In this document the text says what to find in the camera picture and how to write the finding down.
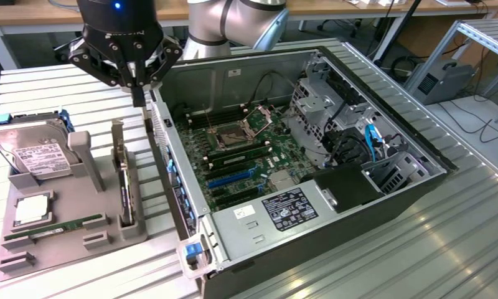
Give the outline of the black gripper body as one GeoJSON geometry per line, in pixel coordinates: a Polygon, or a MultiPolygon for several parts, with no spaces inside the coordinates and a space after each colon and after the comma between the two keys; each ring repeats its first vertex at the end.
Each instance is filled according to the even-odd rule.
{"type": "Polygon", "coordinates": [[[137,37],[162,36],[153,1],[78,1],[84,21],[82,38],[102,54],[105,62],[116,61],[109,44],[120,46],[137,85],[137,37]]]}

